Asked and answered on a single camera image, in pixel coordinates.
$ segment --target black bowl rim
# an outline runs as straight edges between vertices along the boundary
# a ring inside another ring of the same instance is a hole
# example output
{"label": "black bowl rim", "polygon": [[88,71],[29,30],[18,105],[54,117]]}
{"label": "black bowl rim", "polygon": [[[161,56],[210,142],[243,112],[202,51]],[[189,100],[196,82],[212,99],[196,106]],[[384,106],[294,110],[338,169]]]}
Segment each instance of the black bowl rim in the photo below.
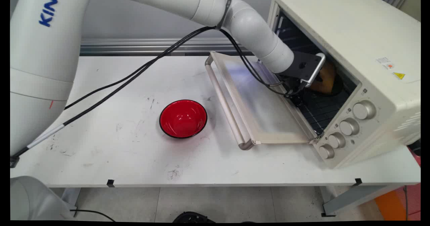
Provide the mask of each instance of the black bowl rim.
{"label": "black bowl rim", "polygon": [[169,103],[166,107],[164,107],[163,111],[161,111],[161,113],[160,113],[160,117],[158,118],[158,124],[160,125],[161,130],[162,130],[165,134],[167,134],[168,136],[170,136],[170,137],[172,137],[172,138],[175,138],[175,139],[187,139],[187,138],[190,138],[190,137],[195,136],[196,134],[200,133],[200,132],[201,132],[201,131],[206,127],[206,124],[207,124],[207,122],[208,122],[208,112],[206,111],[206,108],[205,108],[205,107],[203,107],[203,105],[201,105],[199,102],[196,102],[198,105],[200,105],[200,106],[203,108],[203,110],[205,110],[205,115],[206,115],[205,124],[203,125],[203,127],[202,127],[199,131],[197,131],[197,133],[195,133],[195,134],[193,134],[193,135],[190,135],[190,136],[187,136],[187,137],[176,137],[176,136],[170,135],[170,134],[168,134],[166,131],[164,131],[164,130],[163,130],[163,127],[161,126],[161,115],[163,114],[164,110],[165,110],[167,107],[169,107],[169,105],[170,105],[170,104],[172,104],[172,103],[174,103],[174,102],[178,102],[178,101],[183,101],[183,100],[196,102],[196,101],[191,100],[191,99],[180,99],[180,100],[173,101],[173,102]]}

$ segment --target white table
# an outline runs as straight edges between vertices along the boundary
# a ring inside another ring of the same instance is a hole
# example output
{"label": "white table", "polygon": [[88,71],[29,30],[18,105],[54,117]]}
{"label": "white table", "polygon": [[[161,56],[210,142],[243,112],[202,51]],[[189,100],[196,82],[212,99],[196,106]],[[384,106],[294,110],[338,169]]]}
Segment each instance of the white table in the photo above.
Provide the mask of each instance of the white table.
{"label": "white table", "polygon": [[[152,58],[80,57],[69,103],[118,81]],[[240,150],[204,68],[206,58],[160,59],[102,105],[24,153],[10,177],[32,176],[49,187],[106,187],[108,180],[114,180],[115,187],[340,186],[360,178],[361,186],[383,185],[373,189],[371,198],[421,181],[421,169],[406,147],[334,170],[312,145]],[[212,67],[218,76],[215,64]],[[64,111],[52,127],[114,89]],[[166,136],[159,126],[163,108],[179,99],[195,100],[208,113],[206,127],[189,139]]]}

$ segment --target oven door handle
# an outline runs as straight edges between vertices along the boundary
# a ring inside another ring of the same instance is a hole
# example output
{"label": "oven door handle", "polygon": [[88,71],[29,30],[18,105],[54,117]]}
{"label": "oven door handle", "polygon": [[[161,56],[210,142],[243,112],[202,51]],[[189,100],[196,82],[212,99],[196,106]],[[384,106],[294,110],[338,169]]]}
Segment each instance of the oven door handle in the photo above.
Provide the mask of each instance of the oven door handle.
{"label": "oven door handle", "polygon": [[218,100],[221,103],[222,110],[224,111],[225,117],[227,118],[228,124],[230,125],[231,131],[233,132],[234,138],[238,143],[239,148],[241,150],[249,150],[250,148],[252,148],[252,146],[254,146],[254,144],[252,143],[251,139],[249,139],[248,141],[245,141],[243,139],[241,130],[238,127],[238,123],[236,123],[236,120],[233,117],[233,113],[231,112],[231,109],[227,103],[227,100],[225,99],[225,96],[222,93],[221,86],[219,85],[219,82],[216,79],[214,70],[211,67],[212,62],[213,62],[212,55],[209,55],[208,59],[206,59],[206,62],[205,62],[205,68],[206,68],[206,71],[208,72],[209,79],[211,80],[212,85],[215,89]]}

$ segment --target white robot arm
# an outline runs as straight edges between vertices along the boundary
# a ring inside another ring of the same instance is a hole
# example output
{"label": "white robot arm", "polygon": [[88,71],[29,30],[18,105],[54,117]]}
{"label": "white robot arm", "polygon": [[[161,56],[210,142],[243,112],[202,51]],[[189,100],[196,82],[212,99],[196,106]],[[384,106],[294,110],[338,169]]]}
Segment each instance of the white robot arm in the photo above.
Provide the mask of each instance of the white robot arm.
{"label": "white robot arm", "polygon": [[[133,0],[213,27],[227,0]],[[10,21],[10,155],[48,128],[66,106],[89,0],[19,0]],[[293,52],[248,4],[231,0],[222,27],[273,73]]]}

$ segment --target oven knob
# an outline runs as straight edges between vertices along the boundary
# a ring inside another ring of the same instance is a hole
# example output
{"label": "oven knob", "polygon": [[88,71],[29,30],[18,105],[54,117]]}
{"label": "oven knob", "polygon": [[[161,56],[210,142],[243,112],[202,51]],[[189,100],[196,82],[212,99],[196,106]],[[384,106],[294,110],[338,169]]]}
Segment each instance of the oven knob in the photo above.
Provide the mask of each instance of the oven knob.
{"label": "oven knob", "polygon": [[330,145],[322,145],[319,150],[319,155],[323,158],[323,159],[331,159],[333,157],[335,157],[335,152],[333,151],[333,148]]}
{"label": "oven knob", "polygon": [[354,135],[354,134],[358,134],[358,131],[360,130],[357,121],[348,118],[343,120],[339,127],[341,128],[341,132],[344,135]]}
{"label": "oven knob", "polygon": [[371,102],[364,100],[354,104],[352,112],[358,119],[371,119],[375,116],[376,109]]}
{"label": "oven knob", "polygon": [[329,135],[329,144],[333,148],[342,148],[345,146],[345,139],[341,135],[341,133],[336,132],[334,134]]}

